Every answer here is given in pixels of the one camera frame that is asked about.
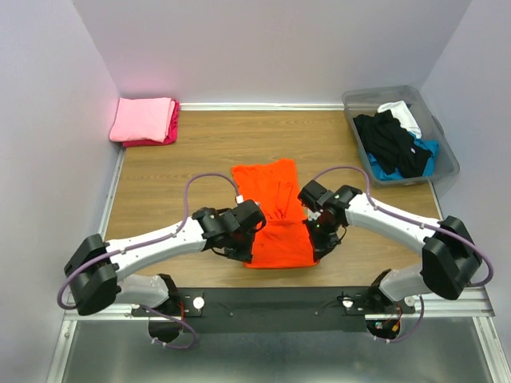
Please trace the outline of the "orange t shirt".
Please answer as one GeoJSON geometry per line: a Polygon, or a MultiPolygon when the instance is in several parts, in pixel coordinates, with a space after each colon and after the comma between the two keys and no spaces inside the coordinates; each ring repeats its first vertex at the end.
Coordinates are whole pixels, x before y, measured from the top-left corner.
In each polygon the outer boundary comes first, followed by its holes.
{"type": "Polygon", "coordinates": [[[299,182],[295,161],[280,159],[271,164],[236,165],[232,177],[241,195],[252,199],[267,220],[255,234],[252,269],[313,267],[314,251],[304,221],[307,216],[298,200],[299,182]]]}

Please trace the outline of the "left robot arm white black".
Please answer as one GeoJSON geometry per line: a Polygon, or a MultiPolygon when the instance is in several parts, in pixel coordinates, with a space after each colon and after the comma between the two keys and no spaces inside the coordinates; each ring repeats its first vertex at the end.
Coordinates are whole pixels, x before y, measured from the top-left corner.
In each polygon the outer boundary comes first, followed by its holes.
{"type": "Polygon", "coordinates": [[[242,263],[252,260],[255,234],[267,220],[252,200],[233,208],[202,207],[172,226],[127,239],[106,242],[86,237],[64,267],[65,286],[74,299],[71,310],[96,314],[121,300],[121,286],[137,271],[180,255],[212,250],[242,263]]]}

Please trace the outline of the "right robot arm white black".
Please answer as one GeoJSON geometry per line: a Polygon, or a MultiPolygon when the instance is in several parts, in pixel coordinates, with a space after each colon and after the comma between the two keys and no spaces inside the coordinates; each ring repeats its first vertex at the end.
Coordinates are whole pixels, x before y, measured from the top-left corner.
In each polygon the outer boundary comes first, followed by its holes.
{"type": "Polygon", "coordinates": [[[383,235],[420,255],[420,263],[385,270],[367,288],[362,305],[376,313],[412,295],[434,293],[456,300],[482,263],[464,223],[453,216],[427,219],[374,201],[357,188],[343,185],[331,191],[314,180],[298,199],[310,212],[305,224],[316,261],[342,242],[339,228],[349,226],[383,235]]]}

